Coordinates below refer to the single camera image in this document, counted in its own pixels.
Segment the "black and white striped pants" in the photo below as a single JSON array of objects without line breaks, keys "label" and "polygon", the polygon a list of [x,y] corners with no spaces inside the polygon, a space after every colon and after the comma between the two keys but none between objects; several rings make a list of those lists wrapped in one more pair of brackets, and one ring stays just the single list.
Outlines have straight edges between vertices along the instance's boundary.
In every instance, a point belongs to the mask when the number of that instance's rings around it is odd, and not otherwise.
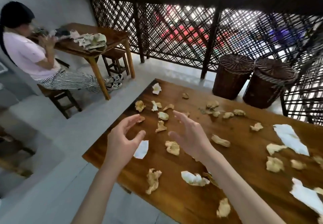
[{"label": "black and white striped pants", "polygon": [[[103,79],[106,86],[113,82],[113,78]],[[100,92],[101,88],[95,76],[86,73],[60,69],[55,75],[43,80],[37,80],[43,87],[50,90],[87,89]]]}]

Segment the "woven basket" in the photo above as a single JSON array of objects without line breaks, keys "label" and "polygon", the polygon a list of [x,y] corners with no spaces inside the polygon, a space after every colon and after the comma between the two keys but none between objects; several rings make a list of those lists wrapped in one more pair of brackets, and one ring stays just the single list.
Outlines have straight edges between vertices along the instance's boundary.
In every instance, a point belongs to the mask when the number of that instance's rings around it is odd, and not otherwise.
[{"label": "woven basket", "polygon": [[255,68],[255,62],[235,54],[224,55],[219,61],[212,92],[216,96],[233,100],[250,77]]},{"label": "woven basket", "polygon": [[268,108],[297,79],[297,71],[280,59],[259,59],[243,100],[256,108]]}]

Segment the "person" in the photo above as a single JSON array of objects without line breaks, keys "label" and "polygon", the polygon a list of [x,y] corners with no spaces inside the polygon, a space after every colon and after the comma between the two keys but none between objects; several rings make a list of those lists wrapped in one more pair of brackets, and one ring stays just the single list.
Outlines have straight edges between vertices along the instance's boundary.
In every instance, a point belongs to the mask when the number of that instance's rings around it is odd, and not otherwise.
[{"label": "person", "polygon": [[[62,69],[55,60],[55,37],[39,37],[39,45],[28,39],[32,33],[33,12],[20,2],[8,2],[0,16],[0,46],[9,59],[47,89],[87,89],[99,92],[95,76]],[[123,75],[104,79],[107,90],[121,87]]]},{"label": "person", "polygon": [[[243,180],[224,156],[211,145],[199,123],[177,111],[174,111],[174,115],[185,126],[185,134],[179,135],[171,131],[168,135],[180,145],[185,153],[206,166],[230,200],[242,223],[285,223]],[[139,114],[127,117],[109,133],[105,160],[71,224],[102,223],[112,186],[146,134],[145,131],[140,131],[132,140],[125,137],[127,131],[139,119]]]}]

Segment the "basket lid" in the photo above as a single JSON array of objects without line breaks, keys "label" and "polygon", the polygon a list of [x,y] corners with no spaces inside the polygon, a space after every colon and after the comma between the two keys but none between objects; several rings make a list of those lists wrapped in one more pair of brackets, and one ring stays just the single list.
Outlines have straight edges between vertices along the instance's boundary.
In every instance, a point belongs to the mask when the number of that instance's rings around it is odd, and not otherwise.
[{"label": "basket lid", "polygon": [[280,59],[258,59],[256,61],[256,68],[262,74],[280,80],[290,80],[297,75],[295,69],[283,63]]},{"label": "basket lid", "polygon": [[220,64],[229,71],[250,72],[255,68],[255,61],[238,54],[227,54],[219,59]]}]

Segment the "sneaker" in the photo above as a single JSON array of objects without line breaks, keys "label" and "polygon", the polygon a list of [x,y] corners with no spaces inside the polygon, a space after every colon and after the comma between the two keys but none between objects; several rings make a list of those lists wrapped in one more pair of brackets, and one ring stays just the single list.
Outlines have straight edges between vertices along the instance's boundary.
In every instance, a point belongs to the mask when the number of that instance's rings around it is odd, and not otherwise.
[{"label": "sneaker", "polygon": [[111,83],[109,86],[107,86],[107,90],[108,91],[112,91],[112,90],[117,90],[122,86],[121,83]]},{"label": "sneaker", "polygon": [[116,76],[113,76],[113,82],[118,82],[118,81],[121,81],[123,80],[123,74],[118,74]]}]

